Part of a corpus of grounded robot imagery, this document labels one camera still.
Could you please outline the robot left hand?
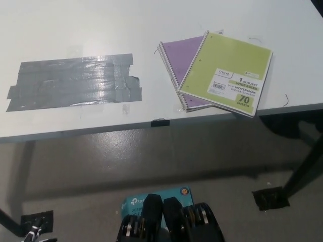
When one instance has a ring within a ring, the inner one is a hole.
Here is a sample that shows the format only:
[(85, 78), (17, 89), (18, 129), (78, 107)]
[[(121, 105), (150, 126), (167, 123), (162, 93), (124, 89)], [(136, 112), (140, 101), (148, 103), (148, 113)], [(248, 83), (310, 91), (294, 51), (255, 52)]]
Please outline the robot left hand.
[(57, 242), (57, 238), (39, 239), (40, 236), (48, 229), (49, 221), (43, 218), (36, 218), (24, 238), (23, 242)]

